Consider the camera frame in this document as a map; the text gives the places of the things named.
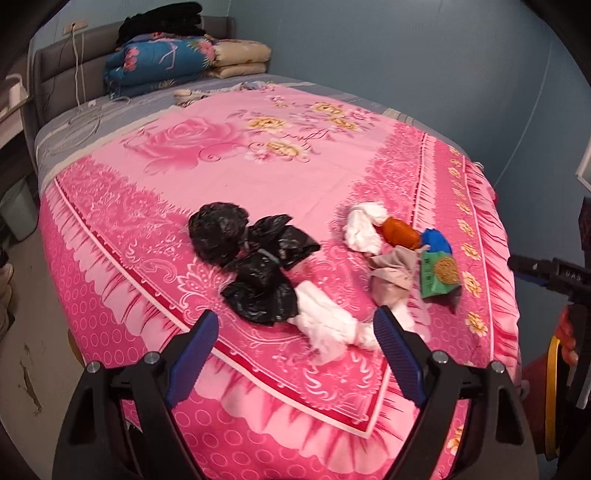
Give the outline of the person's right hand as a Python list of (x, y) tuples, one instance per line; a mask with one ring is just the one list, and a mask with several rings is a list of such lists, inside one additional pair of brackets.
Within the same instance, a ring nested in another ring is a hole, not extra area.
[(568, 306), (566, 306), (561, 313), (559, 323), (555, 330), (555, 336), (560, 342), (563, 360), (569, 366), (576, 366), (578, 364), (579, 356), (575, 351), (576, 339), (574, 335), (574, 326), (569, 318)]

